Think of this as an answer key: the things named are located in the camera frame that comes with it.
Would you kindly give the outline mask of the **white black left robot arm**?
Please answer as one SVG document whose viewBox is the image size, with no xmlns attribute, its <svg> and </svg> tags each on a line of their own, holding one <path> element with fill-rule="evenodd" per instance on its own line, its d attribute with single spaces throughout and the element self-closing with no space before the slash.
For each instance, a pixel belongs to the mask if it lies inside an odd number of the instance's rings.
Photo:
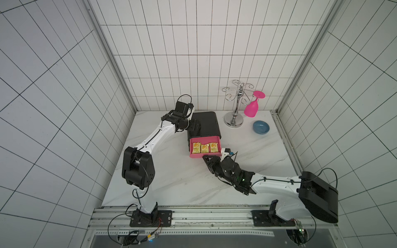
<svg viewBox="0 0 397 248">
<path fill-rule="evenodd" d="M 133 187 L 132 196 L 138 200 L 132 212 L 132 226 L 153 226 L 158 222 L 158 203 L 149 194 L 155 177 L 153 154 L 169 137 L 179 131 L 200 128 L 192 118 L 194 105 L 178 102 L 175 109 L 162 116 L 157 129 L 137 147 L 127 147 L 123 155 L 122 177 Z"/>
</svg>

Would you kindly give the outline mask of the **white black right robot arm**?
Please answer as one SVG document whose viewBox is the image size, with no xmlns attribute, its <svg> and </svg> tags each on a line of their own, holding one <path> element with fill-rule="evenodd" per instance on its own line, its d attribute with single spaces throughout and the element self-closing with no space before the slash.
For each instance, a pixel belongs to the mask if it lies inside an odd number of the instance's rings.
<svg viewBox="0 0 397 248">
<path fill-rule="evenodd" d="M 269 210 L 254 210 L 255 226 L 291 226 L 301 217 L 338 223 L 338 190 L 316 176 L 304 171 L 295 177 L 274 177 L 240 168 L 231 156 L 203 156 L 209 171 L 238 192 L 273 194 Z"/>
</svg>

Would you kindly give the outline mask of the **black drawer cabinet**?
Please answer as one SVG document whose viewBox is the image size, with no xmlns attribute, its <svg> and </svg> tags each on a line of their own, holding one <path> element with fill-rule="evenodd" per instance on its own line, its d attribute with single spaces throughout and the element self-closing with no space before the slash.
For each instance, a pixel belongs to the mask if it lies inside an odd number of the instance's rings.
<svg viewBox="0 0 397 248">
<path fill-rule="evenodd" d="M 221 138 L 221 131 L 218 124 L 217 115 L 213 111 L 209 112 L 194 112 L 192 120 L 196 120 L 199 124 L 198 128 L 193 131 L 188 131 L 187 138 L 218 136 Z"/>
</svg>

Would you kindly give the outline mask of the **pink top drawer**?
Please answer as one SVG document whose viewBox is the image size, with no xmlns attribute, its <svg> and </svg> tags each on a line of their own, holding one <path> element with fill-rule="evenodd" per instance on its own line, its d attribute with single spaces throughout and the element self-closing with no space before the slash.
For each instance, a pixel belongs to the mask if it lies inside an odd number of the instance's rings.
<svg viewBox="0 0 397 248">
<path fill-rule="evenodd" d="M 221 156 L 221 142 L 219 136 L 192 137 L 189 140 L 190 158 L 203 156 Z"/>
</svg>

